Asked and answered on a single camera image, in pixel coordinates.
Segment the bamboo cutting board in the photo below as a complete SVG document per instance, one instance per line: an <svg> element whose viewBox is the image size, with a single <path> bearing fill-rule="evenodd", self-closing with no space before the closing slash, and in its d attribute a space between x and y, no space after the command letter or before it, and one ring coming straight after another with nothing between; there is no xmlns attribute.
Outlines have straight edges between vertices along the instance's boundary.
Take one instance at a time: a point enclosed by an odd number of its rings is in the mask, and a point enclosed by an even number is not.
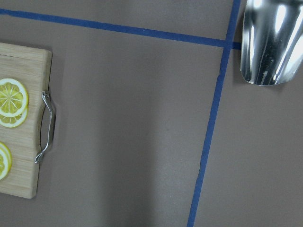
<svg viewBox="0 0 303 227"><path fill-rule="evenodd" d="M12 154L10 172L0 181L1 193L26 199L36 196L40 163L51 147L55 126L49 91L51 63L51 51L0 45L0 77L21 82L29 95L25 121L14 128L0 128L0 140Z"/></svg>

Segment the lemon slice upper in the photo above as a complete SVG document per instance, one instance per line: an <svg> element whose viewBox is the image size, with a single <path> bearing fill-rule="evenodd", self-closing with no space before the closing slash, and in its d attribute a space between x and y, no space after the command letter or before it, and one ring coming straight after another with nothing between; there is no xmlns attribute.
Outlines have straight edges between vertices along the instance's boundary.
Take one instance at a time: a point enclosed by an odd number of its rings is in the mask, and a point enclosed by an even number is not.
<svg viewBox="0 0 303 227"><path fill-rule="evenodd" d="M26 88L18 80L0 80L0 114L5 117L21 115L27 108L29 96Z"/></svg>

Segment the steel scoop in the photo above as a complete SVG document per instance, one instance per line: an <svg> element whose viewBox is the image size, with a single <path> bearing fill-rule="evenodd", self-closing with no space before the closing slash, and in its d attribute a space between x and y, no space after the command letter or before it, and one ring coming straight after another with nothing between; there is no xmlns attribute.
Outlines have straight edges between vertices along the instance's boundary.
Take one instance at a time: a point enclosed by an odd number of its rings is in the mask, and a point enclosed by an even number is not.
<svg viewBox="0 0 303 227"><path fill-rule="evenodd" d="M241 73L246 82L291 81L303 61L303 2L249 0L242 27Z"/></svg>

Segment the lemon slice hidden under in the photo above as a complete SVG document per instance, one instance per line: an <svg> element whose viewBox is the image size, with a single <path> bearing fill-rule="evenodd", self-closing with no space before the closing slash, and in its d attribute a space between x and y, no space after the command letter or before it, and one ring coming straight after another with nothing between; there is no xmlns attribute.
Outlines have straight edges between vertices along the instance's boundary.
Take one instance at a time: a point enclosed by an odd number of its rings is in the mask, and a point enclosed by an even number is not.
<svg viewBox="0 0 303 227"><path fill-rule="evenodd" d="M28 108L26 108L23 111L23 113L21 113L18 116L6 117L6 116L1 115L0 124L1 124L1 126L6 127L6 128L18 127L26 120L27 114L28 114Z"/></svg>

